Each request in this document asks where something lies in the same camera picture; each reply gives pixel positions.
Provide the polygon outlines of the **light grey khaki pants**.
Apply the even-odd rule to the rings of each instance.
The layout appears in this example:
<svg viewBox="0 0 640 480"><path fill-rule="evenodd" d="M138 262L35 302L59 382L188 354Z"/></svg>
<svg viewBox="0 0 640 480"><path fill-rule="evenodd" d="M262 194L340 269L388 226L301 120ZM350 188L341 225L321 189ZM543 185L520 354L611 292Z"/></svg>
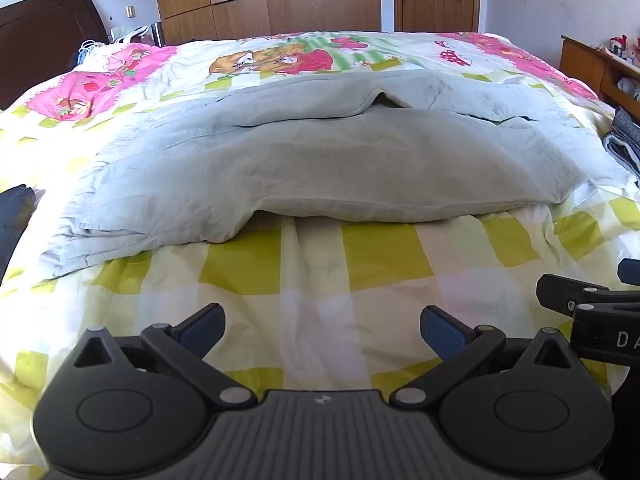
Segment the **light grey khaki pants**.
<svg viewBox="0 0 640 480"><path fill-rule="evenodd" d="M551 93L431 70L283 79L118 122L58 200L57 278L231 240L258 211L416 223L558 204L631 176Z"/></svg>

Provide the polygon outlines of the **folded grey striped garment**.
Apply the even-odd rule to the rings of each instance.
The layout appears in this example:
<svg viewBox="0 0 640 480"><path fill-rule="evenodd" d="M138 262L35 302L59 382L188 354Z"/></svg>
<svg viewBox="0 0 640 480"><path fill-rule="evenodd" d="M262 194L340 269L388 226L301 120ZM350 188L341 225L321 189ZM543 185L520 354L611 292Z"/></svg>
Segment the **folded grey striped garment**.
<svg viewBox="0 0 640 480"><path fill-rule="evenodd" d="M640 179L640 128L623 107L615 111L602 144L616 162Z"/></svg>

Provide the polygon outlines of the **wooden tv cabinet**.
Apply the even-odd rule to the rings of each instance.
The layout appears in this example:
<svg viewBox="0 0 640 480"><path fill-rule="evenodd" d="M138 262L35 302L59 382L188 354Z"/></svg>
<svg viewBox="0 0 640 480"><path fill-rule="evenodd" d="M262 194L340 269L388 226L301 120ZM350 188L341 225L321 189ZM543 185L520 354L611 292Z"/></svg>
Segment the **wooden tv cabinet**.
<svg viewBox="0 0 640 480"><path fill-rule="evenodd" d="M638 84L638 68L608 50L590 47L567 36L562 40L560 71L567 77L582 81L601 101L612 107L623 107L639 122L639 102L633 94L618 86L623 79L631 79Z"/></svg>

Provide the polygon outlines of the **folded black garment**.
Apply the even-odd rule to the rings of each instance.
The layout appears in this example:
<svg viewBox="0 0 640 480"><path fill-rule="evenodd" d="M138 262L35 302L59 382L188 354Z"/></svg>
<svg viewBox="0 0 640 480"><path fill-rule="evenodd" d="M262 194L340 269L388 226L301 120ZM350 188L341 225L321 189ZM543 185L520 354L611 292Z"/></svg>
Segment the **folded black garment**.
<svg viewBox="0 0 640 480"><path fill-rule="evenodd" d="M36 193L21 184L0 193L0 280L36 209Z"/></svg>

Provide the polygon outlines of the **dark wooden headboard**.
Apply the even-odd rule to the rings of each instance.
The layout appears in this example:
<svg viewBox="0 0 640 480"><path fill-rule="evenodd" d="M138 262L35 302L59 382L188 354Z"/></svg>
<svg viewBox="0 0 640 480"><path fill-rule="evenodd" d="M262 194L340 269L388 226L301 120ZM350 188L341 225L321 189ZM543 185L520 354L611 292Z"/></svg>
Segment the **dark wooden headboard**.
<svg viewBox="0 0 640 480"><path fill-rule="evenodd" d="M0 14L1 107L69 72L86 40L108 37L92 0L22 0Z"/></svg>

